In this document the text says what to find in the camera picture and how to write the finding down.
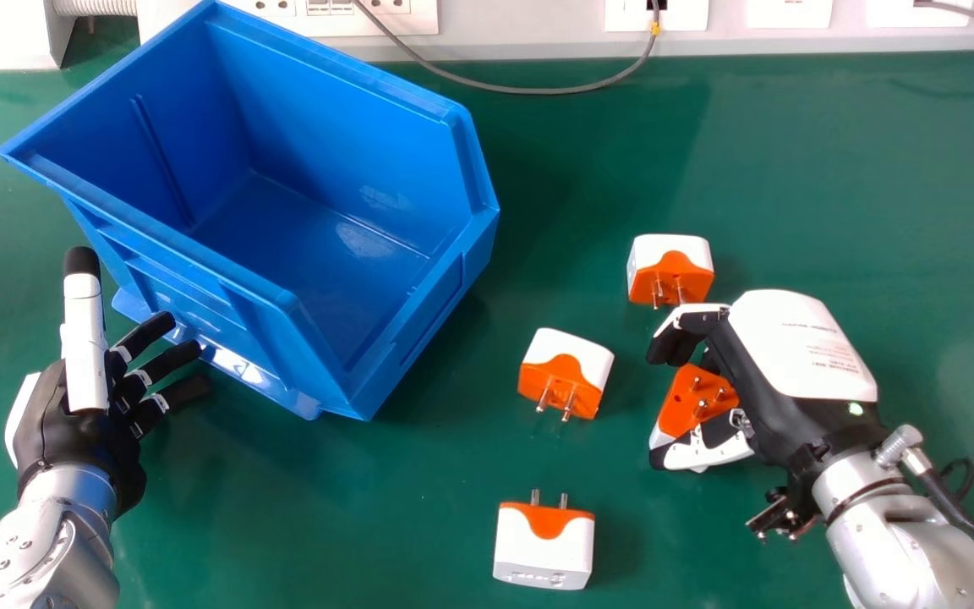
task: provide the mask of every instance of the blue plastic bin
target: blue plastic bin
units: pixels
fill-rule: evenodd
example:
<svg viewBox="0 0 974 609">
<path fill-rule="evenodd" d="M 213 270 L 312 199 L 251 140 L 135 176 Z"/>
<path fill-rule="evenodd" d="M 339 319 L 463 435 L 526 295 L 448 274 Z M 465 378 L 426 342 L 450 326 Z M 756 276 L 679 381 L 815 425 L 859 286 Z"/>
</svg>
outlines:
<svg viewBox="0 0 974 609">
<path fill-rule="evenodd" d="M 375 415 L 498 220 L 467 109 L 213 1 L 0 154 L 65 199 L 113 307 L 173 312 L 305 419 Z"/>
</svg>

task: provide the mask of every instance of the robotic hand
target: robotic hand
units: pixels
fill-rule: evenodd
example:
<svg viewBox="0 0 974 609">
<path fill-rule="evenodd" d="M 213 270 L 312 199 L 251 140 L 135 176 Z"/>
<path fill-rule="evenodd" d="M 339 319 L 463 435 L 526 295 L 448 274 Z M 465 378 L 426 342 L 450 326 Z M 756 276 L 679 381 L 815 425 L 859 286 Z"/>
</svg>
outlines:
<svg viewBox="0 0 974 609">
<path fill-rule="evenodd" d="M 712 384 L 715 398 L 682 417 L 661 412 L 649 443 L 654 467 L 701 471 L 758 455 L 787 470 L 788 482 L 766 494 L 769 507 L 747 527 L 761 540 L 770 531 L 795 540 L 823 521 L 854 606 L 974 606 L 974 540 L 964 532 L 974 535 L 974 521 L 923 454 L 921 433 L 882 426 L 878 386 L 822 302 L 753 290 L 732 305 L 684 304 L 646 359 L 692 367 L 701 342 L 699 375 L 676 377 L 665 409 L 701 385 Z"/>
<path fill-rule="evenodd" d="M 108 349 L 96 253 L 70 250 L 64 274 L 62 358 L 25 377 L 5 429 L 19 504 L 0 520 L 0 606 L 115 606 L 109 535 L 145 492 L 140 439 L 209 390 L 204 377 L 191 376 L 146 397 L 197 359 L 200 346 L 180 343 L 128 373 L 172 331 L 172 315 L 151 317 Z"/>
</svg>

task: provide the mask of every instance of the white flexible tube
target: white flexible tube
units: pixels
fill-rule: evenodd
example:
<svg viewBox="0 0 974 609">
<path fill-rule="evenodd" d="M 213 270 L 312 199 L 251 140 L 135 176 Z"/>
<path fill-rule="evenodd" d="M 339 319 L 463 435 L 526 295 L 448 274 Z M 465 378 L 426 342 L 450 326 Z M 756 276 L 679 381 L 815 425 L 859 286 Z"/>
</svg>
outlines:
<svg viewBox="0 0 974 609">
<path fill-rule="evenodd" d="M 138 15 L 138 0 L 54 0 L 55 12 L 64 17 Z"/>
</svg>

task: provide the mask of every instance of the green tabletop surface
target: green tabletop surface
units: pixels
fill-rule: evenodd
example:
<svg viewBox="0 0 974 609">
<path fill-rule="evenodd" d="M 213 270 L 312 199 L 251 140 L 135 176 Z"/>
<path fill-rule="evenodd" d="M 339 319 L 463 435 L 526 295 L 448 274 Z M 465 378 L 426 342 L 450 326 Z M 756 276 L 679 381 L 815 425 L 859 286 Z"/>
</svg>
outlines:
<svg viewBox="0 0 974 609">
<path fill-rule="evenodd" d="M 0 74 L 0 143 L 135 47 L 133 27 L 79 27 L 62 72 Z M 453 69 L 565 85 L 625 64 Z M 886 424 L 917 425 L 935 462 L 974 458 L 974 53 L 655 59 L 553 99 L 389 67 L 471 109 L 502 207 L 494 257 L 371 423 L 301 420 L 213 371 L 213 396 L 145 441 L 144 501 L 112 530 L 120 605 L 849 606 L 822 528 L 763 546 L 743 525 L 781 471 L 648 466 L 673 370 L 644 363 L 664 312 L 627 302 L 627 253 L 641 233 L 703 235 L 711 299 L 814 294 L 878 378 Z M 0 517 L 5 416 L 58 357 L 61 261 L 80 243 L 52 191 L 0 159 Z M 107 317 L 109 337 L 127 331 Z M 517 395 L 542 326 L 617 355 L 598 419 Z M 596 515 L 583 592 L 491 578 L 498 504 L 533 488 Z"/>
</svg>

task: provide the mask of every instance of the white wall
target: white wall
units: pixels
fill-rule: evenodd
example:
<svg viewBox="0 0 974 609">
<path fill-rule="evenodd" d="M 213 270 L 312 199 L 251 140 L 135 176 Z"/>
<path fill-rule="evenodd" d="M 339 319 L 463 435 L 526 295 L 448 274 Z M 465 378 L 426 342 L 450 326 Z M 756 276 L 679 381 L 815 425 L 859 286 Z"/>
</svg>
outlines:
<svg viewBox="0 0 974 609">
<path fill-rule="evenodd" d="M 143 39 L 193 4 L 194 0 L 139 0 Z M 665 32 L 656 54 L 974 49 L 974 22 L 925 30 L 870 28 L 865 0 L 835 0 L 828 30 L 749 30 L 745 10 L 745 0 L 711 0 L 707 31 Z M 440 34 L 409 37 L 406 42 L 426 57 L 444 59 L 629 57 L 641 51 L 645 34 L 607 34 L 603 23 L 603 0 L 438 0 Z M 324 42 L 368 61 L 404 58 L 381 37 Z"/>
</svg>

